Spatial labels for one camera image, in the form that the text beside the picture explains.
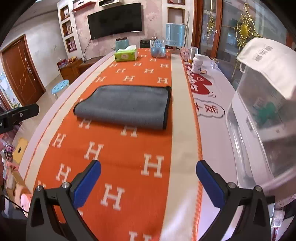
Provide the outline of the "green tissue pack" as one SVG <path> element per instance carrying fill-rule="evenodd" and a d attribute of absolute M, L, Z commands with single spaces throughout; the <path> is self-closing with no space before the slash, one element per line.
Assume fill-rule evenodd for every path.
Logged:
<path fill-rule="evenodd" d="M 130 45 L 125 49 L 119 49 L 114 54 L 116 62 L 135 61 L 138 57 L 138 51 L 136 45 Z"/>

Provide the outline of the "white floating wall shelf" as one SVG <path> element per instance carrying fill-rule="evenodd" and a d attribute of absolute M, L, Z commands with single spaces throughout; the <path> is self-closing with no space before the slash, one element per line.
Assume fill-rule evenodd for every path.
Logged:
<path fill-rule="evenodd" d="M 121 4 L 123 3 L 123 0 L 99 0 L 98 5 L 100 7 L 109 6 L 111 4 Z"/>

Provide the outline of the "black box appliance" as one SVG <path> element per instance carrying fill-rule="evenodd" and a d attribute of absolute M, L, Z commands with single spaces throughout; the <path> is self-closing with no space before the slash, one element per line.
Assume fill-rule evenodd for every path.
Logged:
<path fill-rule="evenodd" d="M 139 47 L 140 48 L 150 48 L 151 47 L 151 41 L 150 41 L 150 39 L 140 40 Z"/>

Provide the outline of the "wooden TV cabinet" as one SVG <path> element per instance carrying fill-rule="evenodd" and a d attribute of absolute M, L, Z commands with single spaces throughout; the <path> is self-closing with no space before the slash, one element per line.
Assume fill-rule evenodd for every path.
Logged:
<path fill-rule="evenodd" d="M 83 61 L 82 58 L 76 58 L 72 63 L 58 68 L 63 80 L 68 80 L 69 84 L 72 84 L 82 73 L 102 58 L 103 56 L 100 56 L 86 61 Z"/>

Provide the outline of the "blue round stool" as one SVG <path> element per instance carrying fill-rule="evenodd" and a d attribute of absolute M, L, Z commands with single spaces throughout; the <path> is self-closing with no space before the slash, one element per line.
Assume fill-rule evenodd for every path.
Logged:
<path fill-rule="evenodd" d="M 63 90 L 64 88 L 68 87 L 69 84 L 69 80 L 63 80 L 59 83 L 57 83 L 53 88 L 51 93 L 53 94 L 53 96 L 55 96 L 55 98 L 58 98 L 58 93 Z"/>

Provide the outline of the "yellow plastic stool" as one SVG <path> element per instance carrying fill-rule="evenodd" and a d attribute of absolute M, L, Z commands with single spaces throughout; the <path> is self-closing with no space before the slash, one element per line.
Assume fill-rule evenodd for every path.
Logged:
<path fill-rule="evenodd" d="M 25 138 L 20 138 L 18 140 L 18 144 L 15 147 L 15 150 L 13 152 L 13 160 L 17 163 L 20 164 L 23 158 L 23 155 L 25 153 L 25 150 L 28 146 L 28 141 Z"/>

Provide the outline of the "small clear glass cup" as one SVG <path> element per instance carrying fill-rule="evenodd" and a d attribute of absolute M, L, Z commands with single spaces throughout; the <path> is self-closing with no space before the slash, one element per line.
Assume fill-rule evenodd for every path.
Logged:
<path fill-rule="evenodd" d="M 212 69 L 214 69 L 214 70 L 218 69 L 219 62 L 220 62 L 219 59 L 211 58 L 211 67 L 212 67 Z"/>

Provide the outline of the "black wall television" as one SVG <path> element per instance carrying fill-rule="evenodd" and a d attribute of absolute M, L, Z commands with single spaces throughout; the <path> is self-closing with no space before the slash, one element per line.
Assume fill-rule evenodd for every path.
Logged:
<path fill-rule="evenodd" d="M 142 6 L 125 4 L 87 16 L 91 39 L 142 31 Z"/>

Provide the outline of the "pink pig figurine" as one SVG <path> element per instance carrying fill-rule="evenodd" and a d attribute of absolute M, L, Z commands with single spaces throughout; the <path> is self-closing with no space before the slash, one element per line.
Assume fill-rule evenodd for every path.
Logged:
<path fill-rule="evenodd" d="M 181 59 L 185 62 L 187 62 L 189 60 L 189 55 L 190 55 L 190 51 L 189 49 L 182 47 L 180 49 L 180 54 L 181 54 Z"/>

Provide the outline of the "white appliance with clear lid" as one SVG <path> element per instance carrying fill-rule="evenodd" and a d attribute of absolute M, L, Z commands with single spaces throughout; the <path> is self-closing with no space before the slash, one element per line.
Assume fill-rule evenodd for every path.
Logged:
<path fill-rule="evenodd" d="M 246 67 L 227 111 L 239 187 L 295 195 L 295 101 Z"/>

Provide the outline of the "glass jar with lid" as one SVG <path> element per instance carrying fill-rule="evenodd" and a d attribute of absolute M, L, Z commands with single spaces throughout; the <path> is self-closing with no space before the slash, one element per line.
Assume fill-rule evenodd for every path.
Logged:
<path fill-rule="evenodd" d="M 198 53 L 198 48 L 197 47 L 190 47 L 190 49 L 189 49 L 189 59 L 188 59 L 188 62 L 190 63 L 190 64 L 192 64 L 193 63 L 193 59 L 194 59 L 194 57 L 195 57 L 195 55 Z"/>

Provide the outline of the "white medicine bottle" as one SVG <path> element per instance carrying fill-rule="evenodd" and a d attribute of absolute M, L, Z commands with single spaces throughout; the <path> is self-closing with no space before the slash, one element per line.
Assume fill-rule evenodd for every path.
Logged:
<path fill-rule="evenodd" d="M 200 74 L 203 65 L 203 57 L 200 54 L 195 54 L 192 62 L 192 72 L 195 74 Z"/>

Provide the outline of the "light blue table lamp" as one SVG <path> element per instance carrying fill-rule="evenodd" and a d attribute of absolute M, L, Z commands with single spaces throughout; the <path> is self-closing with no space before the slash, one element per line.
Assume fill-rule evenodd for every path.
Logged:
<path fill-rule="evenodd" d="M 166 45 L 170 47 L 184 47 L 185 45 L 185 24 L 166 24 Z"/>

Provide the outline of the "white cloth cover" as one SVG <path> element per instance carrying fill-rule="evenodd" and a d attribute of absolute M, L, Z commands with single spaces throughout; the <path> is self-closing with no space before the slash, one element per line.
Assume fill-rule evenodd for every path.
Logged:
<path fill-rule="evenodd" d="M 247 42 L 237 60 L 262 74 L 283 98 L 295 101 L 295 51 L 288 46 L 254 38 Z"/>

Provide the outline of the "brown wooden door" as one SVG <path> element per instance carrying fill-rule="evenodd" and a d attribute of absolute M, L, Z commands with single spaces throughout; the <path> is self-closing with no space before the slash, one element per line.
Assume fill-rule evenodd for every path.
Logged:
<path fill-rule="evenodd" d="M 1 63 L 20 104 L 37 103 L 46 90 L 34 66 L 25 34 L 2 49 Z"/>

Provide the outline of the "blue snow globe ornament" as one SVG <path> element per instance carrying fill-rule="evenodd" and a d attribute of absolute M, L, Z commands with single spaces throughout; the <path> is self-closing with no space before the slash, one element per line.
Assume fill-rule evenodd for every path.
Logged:
<path fill-rule="evenodd" d="M 166 56 L 166 41 L 163 37 L 151 38 L 151 56 L 153 58 L 164 58 Z"/>

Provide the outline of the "red floating wall shelf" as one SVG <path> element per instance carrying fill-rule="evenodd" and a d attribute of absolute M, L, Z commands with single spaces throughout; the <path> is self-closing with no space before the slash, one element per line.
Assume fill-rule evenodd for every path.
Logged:
<path fill-rule="evenodd" d="M 86 8 L 87 6 L 91 6 L 93 4 L 96 4 L 96 1 L 74 1 L 72 12 L 79 11 L 79 10 Z"/>

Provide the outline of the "purple grey microfiber towel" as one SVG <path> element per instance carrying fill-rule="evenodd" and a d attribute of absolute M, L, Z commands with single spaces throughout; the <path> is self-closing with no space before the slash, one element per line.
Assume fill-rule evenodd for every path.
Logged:
<path fill-rule="evenodd" d="M 74 106 L 75 116 L 86 120 L 165 130 L 171 87 L 104 85 Z"/>

